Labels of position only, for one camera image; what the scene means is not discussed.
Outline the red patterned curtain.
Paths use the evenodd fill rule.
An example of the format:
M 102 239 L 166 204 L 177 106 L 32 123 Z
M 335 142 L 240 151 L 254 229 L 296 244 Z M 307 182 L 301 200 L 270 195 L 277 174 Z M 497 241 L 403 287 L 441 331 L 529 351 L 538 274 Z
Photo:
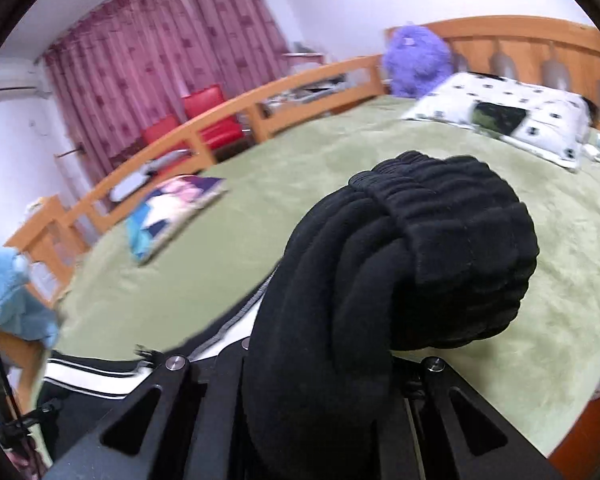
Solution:
M 218 84 L 232 98 L 286 75 L 288 44 L 265 0 L 106 0 L 44 52 L 70 139 L 102 180 L 143 130 Z

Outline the wooden bed frame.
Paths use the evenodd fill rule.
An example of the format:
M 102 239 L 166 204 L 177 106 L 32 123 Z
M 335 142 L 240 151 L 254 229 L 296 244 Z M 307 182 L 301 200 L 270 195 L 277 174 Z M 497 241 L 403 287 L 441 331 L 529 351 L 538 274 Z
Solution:
M 590 26 L 554 18 L 512 15 L 456 18 L 433 22 L 427 27 L 449 43 L 462 67 L 485 56 L 490 60 L 492 76 L 507 77 L 514 67 L 519 67 L 526 84 L 551 84 L 558 75 L 576 70 L 582 81 L 600 84 L 600 32 Z M 380 79 L 377 55 L 321 65 L 198 113 L 185 124 L 169 130 L 166 135 L 172 142 L 161 148 L 172 152 L 181 142 L 198 148 L 202 143 L 202 130 L 240 114 L 246 115 L 253 139 L 263 143 L 328 113 L 352 110 L 387 90 L 387 84 Z M 65 256 L 78 258 L 88 251 L 76 222 L 87 217 L 99 233 L 112 229 L 140 202 L 149 186 L 143 184 L 108 214 L 96 211 L 95 200 L 103 198 L 116 184 L 156 156 L 153 152 L 140 151 L 70 209 L 62 206 L 56 196 L 42 198 L 23 226 L 9 237 L 7 246 L 37 263 L 46 264 L 58 287 L 65 289 L 76 273 L 76 266 L 65 262 Z M 185 478 L 194 445 L 185 441 L 183 434 L 170 431 L 172 412 L 172 406 L 163 398 L 147 408 L 136 405 L 120 408 L 111 426 L 98 426 L 76 446 L 81 465 L 93 465 L 95 471 L 79 471 L 75 466 L 65 465 L 60 478 Z M 585 405 L 547 460 L 562 478 L 579 479 L 582 476 L 576 461 L 579 452 L 585 455 L 582 466 L 586 472 L 600 466 L 598 401 Z

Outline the purple plush toy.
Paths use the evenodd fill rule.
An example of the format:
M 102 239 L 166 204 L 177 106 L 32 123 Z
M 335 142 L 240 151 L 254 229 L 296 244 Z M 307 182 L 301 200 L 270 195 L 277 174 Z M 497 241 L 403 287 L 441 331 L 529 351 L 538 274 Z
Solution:
M 454 73 L 448 44 L 420 25 L 397 28 L 382 59 L 394 96 L 420 99 Z

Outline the white spotted pillow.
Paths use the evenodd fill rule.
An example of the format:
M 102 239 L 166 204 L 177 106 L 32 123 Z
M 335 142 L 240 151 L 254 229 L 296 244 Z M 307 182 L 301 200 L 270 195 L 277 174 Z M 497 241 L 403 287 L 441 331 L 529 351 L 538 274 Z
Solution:
M 592 125 L 580 94 L 466 72 L 443 81 L 401 118 L 472 130 L 570 171 L 580 168 Z

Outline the white air conditioner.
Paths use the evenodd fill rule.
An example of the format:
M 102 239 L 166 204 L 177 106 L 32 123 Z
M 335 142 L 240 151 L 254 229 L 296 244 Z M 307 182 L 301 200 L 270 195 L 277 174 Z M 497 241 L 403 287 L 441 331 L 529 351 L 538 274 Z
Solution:
M 49 96 L 41 73 L 33 63 L 14 58 L 0 61 L 0 102 Z

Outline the colourful geometric cushion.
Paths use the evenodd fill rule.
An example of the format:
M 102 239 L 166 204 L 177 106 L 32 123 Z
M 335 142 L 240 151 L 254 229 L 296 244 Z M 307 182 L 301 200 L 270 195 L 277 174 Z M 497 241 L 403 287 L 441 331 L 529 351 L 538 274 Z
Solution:
M 158 184 L 124 220 L 135 262 L 148 262 L 226 191 L 223 178 L 196 174 L 183 174 Z

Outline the light blue fleece garment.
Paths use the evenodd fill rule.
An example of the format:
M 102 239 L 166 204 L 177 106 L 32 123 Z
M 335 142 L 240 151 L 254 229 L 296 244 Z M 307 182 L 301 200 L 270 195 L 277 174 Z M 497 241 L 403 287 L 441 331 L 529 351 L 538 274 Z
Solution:
M 57 314 L 30 292 L 29 283 L 26 256 L 0 246 L 0 330 L 53 348 L 59 336 Z

